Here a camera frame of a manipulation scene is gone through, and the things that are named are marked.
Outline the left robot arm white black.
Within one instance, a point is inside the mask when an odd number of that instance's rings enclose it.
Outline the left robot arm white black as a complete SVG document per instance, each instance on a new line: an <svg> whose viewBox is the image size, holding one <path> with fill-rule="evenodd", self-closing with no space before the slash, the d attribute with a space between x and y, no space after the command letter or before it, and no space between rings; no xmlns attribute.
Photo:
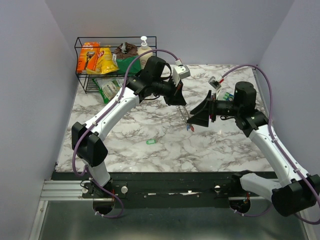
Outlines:
<svg viewBox="0 0 320 240"><path fill-rule="evenodd" d="M94 117L84 124L76 122L71 128L73 156L79 157L93 180L93 191L101 198L111 191L111 176L105 165L108 150L103 141L112 128L131 109L137 107L149 96L162 96L169 106L185 106L182 80L190 77L190 70L180 60L170 70L168 77L162 73L168 63L151 56L140 72L131 75L124 82L115 97Z"/></svg>

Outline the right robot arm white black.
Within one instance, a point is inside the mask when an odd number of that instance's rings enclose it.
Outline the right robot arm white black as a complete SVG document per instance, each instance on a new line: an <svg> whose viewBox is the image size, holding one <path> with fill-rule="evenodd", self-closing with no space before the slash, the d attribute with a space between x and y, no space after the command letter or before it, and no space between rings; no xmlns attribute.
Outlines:
<svg viewBox="0 0 320 240"><path fill-rule="evenodd" d="M245 192L255 193L270 201L284 217L313 207L320 193L319 175L310 175L296 161L287 159L289 152L276 139L265 114L256 109L257 91L253 84L237 82L233 96L232 101L218 100L209 91L205 99L191 110L187 123L208 127L217 116L234 118L236 126L263 153L278 180L269 180L244 170L232 176L230 191L236 196Z"/></svg>

